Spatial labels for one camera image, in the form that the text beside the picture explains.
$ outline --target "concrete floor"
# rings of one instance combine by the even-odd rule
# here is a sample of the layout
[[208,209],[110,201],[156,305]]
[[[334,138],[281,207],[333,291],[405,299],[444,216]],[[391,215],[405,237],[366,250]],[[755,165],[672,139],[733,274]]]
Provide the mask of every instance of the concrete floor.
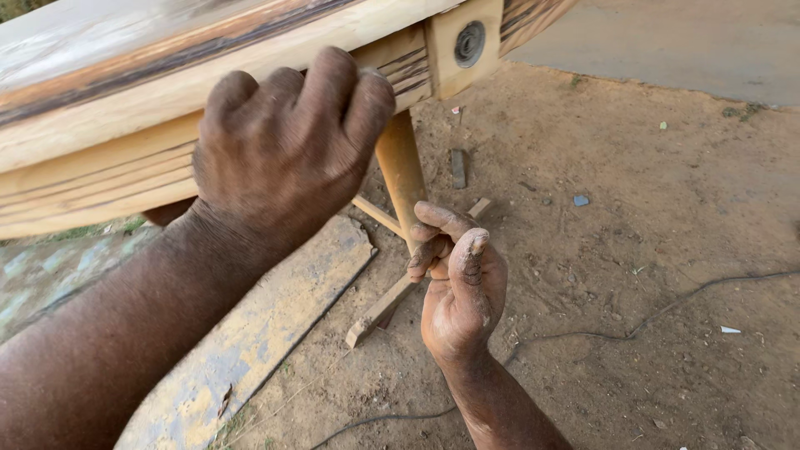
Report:
[[797,0],[582,0],[514,61],[800,105]]

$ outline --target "hand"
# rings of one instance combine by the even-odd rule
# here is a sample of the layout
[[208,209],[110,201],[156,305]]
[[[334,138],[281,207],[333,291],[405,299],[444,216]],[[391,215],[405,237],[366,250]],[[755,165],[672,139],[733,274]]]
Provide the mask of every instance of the hand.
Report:
[[414,212],[421,222],[411,236],[423,244],[408,272],[418,282],[430,268],[433,278],[422,307],[422,340],[442,370],[484,360],[506,304],[506,261],[468,215],[428,202]]
[[386,78],[359,73],[337,48],[320,52],[305,78],[284,67],[259,86],[232,72],[200,122],[192,212],[254,250],[291,252],[356,195],[393,113]]

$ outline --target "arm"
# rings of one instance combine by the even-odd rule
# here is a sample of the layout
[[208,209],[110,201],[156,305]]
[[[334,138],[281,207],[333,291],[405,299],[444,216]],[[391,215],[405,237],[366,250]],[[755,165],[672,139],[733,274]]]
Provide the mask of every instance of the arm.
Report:
[[0,448],[112,448],[150,389],[356,194],[393,111],[386,79],[337,49],[305,79],[225,77],[187,214],[0,348]]
[[408,267],[430,269],[422,339],[442,369],[479,450],[572,449],[525,389],[489,353],[489,336],[506,303],[508,267],[489,232],[468,216],[427,202],[411,229],[424,242]]

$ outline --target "hairy forearm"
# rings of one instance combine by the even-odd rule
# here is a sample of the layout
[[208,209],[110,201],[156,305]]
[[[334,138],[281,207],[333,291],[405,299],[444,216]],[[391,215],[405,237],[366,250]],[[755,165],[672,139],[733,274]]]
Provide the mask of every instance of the hairy forearm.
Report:
[[150,389],[290,250],[190,211],[0,348],[0,448],[111,448]]
[[572,449],[488,351],[468,364],[441,365],[478,450]]

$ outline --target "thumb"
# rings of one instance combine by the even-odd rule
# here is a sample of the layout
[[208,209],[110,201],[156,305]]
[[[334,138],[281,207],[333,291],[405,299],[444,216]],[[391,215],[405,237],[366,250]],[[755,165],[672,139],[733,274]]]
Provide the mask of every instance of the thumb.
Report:
[[450,286],[455,303],[462,310],[480,314],[483,326],[491,321],[491,307],[483,292],[481,260],[489,245],[489,232],[472,228],[458,240],[450,254]]

